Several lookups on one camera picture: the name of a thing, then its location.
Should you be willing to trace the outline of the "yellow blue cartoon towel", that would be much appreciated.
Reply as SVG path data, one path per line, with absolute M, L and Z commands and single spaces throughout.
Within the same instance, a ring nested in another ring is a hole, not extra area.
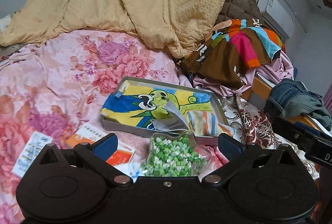
M 165 109 L 169 102 L 186 119 L 191 111 L 213 111 L 208 94 L 174 88 L 136 86 L 126 82 L 120 90 L 108 96 L 100 114 L 110 121 L 153 129 L 153 120 L 171 117 L 171 113 Z

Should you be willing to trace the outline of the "striped pastel sock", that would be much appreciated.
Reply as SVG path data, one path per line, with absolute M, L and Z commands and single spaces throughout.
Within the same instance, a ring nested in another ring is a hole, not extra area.
M 224 133 L 232 137 L 236 132 L 231 126 L 220 123 L 210 111 L 189 111 L 187 120 L 195 136 L 218 137 Z

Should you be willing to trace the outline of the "brown quilted blanket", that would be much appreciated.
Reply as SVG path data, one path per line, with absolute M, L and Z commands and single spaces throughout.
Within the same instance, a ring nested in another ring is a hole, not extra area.
M 231 19 L 258 19 L 267 26 L 258 8 L 257 0 L 225 0 L 215 24 Z

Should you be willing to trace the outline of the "wooden bed frame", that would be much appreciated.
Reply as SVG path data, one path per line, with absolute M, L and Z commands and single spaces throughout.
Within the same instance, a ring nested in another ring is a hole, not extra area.
M 263 110 L 272 118 L 301 122 L 327 134 L 331 131 L 331 115 L 324 106 L 323 97 L 307 90 L 300 81 L 284 78 L 273 84 L 259 75 L 254 77 L 253 85 L 242 97 L 248 100 L 251 94 L 265 100 Z

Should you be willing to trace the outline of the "orange white medicine box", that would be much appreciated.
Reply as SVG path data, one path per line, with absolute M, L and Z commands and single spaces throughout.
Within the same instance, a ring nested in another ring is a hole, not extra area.
M 81 143 L 90 144 L 92 152 L 112 166 L 130 162 L 135 152 L 133 147 L 120 142 L 116 134 L 106 133 L 90 123 L 83 124 L 66 141 L 66 146 L 73 148 Z

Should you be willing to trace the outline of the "pink floral bedsheet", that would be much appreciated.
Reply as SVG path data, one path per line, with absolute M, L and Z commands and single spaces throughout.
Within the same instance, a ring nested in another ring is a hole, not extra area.
M 190 86 L 166 49 L 125 33 L 76 30 L 39 47 L 25 45 L 1 62 L 1 223 L 24 219 L 12 169 L 34 132 L 59 148 L 100 109 L 125 76 Z

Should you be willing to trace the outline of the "mauve pink cloth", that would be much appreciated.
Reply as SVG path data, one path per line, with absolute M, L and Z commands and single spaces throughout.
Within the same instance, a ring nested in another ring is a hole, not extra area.
M 273 84 L 280 83 L 284 78 L 294 79 L 294 66 L 284 51 L 281 51 L 280 57 L 271 63 L 252 68 L 240 78 L 241 87 L 239 89 L 231 89 L 230 86 L 220 85 L 216 82 L 208 82 L 205 79 L 196 76 L 192 83 L 195 88 L 209 90 L 218 96 L 232 96 L 234 94 L 242 95 L 249 90 L 256 76 L 262 76 Z

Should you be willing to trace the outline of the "white air conditioner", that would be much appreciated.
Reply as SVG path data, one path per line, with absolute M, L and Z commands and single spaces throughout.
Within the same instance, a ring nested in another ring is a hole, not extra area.
M 283 41 L 293 36 L 294 21 L 278 0 L 258 0 L 257 5 L 266 23 Z

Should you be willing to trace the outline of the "grey sock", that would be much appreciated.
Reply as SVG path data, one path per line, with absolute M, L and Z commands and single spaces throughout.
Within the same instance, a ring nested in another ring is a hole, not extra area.
M 151 121 L 155 130 L 163 132 L 179 132 L 190 129 L 187 119 L 172 102 L 168 101 L 164 109 L 168 112 L 167 118 L 154 119 Z

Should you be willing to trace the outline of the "blue denim jeans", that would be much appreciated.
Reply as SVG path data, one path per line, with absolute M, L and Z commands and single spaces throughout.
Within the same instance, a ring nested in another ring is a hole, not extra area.
M 331 130 L 331 115 L 323 104 L 323 97 L 307 90 L 300 81 L 284 78 L 274 86 L 266 101 L 264 112 L 272 117 L 281 118 L 307 114 L 326 130 Z

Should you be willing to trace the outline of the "brown multicolour striped garment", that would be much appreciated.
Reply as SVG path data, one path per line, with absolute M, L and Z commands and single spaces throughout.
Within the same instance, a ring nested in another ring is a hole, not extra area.
M 195 51 L 180 59 L 184 72 L 231 89 L 253 68 L 280 57 L 283 43 L 258 18 L 232 19 L 215 25 Z

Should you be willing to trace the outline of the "white blue medicine box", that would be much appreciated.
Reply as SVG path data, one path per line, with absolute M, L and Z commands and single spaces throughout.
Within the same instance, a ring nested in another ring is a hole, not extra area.
M 53 138 L 40 132 L 33 132 L 30 139 L 24 146 L 20 153 L 13 169 L 12 173 L 22 178 L 25 172 L 29 169 L 32 162 L 35 160 L 37 155 L 40 153 L 42 148 L 49 143 L 53 142 Z

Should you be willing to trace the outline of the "cream maroon damask cloth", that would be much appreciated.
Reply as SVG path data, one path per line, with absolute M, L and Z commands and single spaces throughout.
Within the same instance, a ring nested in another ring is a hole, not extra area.
M 228 125 L 222 125 L 226 133 L 242 144 L 256 143 L 263 149 L 276 149 L 280 144 L 289 144 L 300 158 L 314 180 L 319 178 L 315 163 L 304 157 L 304 152 L 294 143 L 275 134 L 268 117 L 256 106 L 238 95 L 218 99 Z

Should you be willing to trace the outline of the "grey shallow cardboard box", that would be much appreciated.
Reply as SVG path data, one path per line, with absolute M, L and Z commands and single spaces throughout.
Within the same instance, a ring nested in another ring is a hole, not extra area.
M 123 78 L 100 114 L 105 130 L 141 137 L 189 131 L 198 143 L 215 146 L 220 134 L 233 133 L 212 92 L 148 79 Z

